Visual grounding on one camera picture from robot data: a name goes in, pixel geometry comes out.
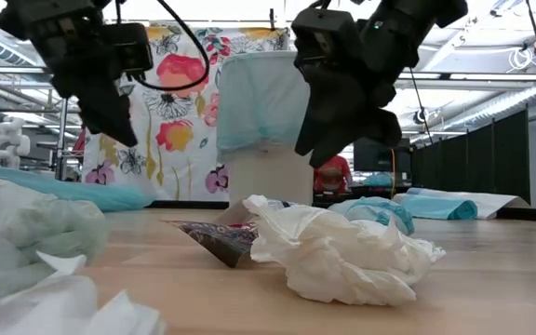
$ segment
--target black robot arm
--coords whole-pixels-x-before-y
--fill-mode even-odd
[[[382,0],[369,20],[355,22],[328,4],[313,3],[291,25],[295,66],[311,89],[295,150],[313,151],[315,168],[361,137],[400,141],[395,114],[382,109],[395,97],[396,79],[417,65],[417,49],[435,24],[445,27],[468,12],[464,0]]]

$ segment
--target floral fabric backdrop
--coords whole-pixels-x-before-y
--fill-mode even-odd
[[[240,53],[287,49],[285,29],[192,29],[210,59],[199,85],[158,91],[124,80],[138,145],[127,148],[104,135],[86,136],[84,182],[130,184],[156,192],[158,200],[226,201],[228,168],[217,161],[218,82],[225,58]],[[147,81],[182,86],[204,73],[189,36],[174,22],[154,22],[148,36],[155,67]]]

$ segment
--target red shirt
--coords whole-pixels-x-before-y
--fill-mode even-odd
[[[337,155],[332,157],[321,168],[314,170],[314,190],[318,192],[344,193],[344,177],[351,174],[349,163],[343,157]]]

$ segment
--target red flower print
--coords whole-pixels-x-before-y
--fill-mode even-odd
[[[156,74],[162,86],[179,87],[200,79],[204,71],[204,63],[200,59],[170,54],[160,62]],[[201,92],[207,84],[208,77],[194,87],[171,91],[171,93],[180,98],[188,98],[192,92]]]
[[[216,34],[209,34],[204,37],[206,51],[210,56],[210,64],[216,64],[231,55],[231,40],[227,37],[218,37]]]
[[[221,101],[221,96],[219,93],[212,93],[210,96],[210,103],[206,106],[204,110],[204,122],[208,127],[215,127],[219,119],[219,102]]]
[[[184,152],[187,143],[194,139],[192,122],[179,120],[160,125],[160,131],[156,135],[158,145],[165,145],[168,152],[175,150]]]

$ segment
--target light blue fabric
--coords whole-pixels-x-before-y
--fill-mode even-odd
[[[415,233],[410,213],[394,201],[378,196],[347,200],[330,206],[329,210],[342,214],[347,220],[370,220],[388,225],[390,215],[395,216],[396,227],[404,235]]]
[[[366,186],[392,186],[392,176],[389,173],[378,173],[372,176],[368,176],[363,180],[363,184]]]
[[[294,145],[309,86],[293,65],[296,52],[233,55],[221,67],[217,147],[223,157],[240,149]]]
[[[423,188],[421,187],[411,187],[407,191],[407,194],[420,194],[423,191]]]
[[[416,218],[474,220],[477,216],[476,204],[471,200],[406,194],[402,206]]]
[[[128,186],[57,181],[5,167],[0,167],[0,179],[59,199],[92,201],[103,212],[142,209],[155,200],[154,195]]]

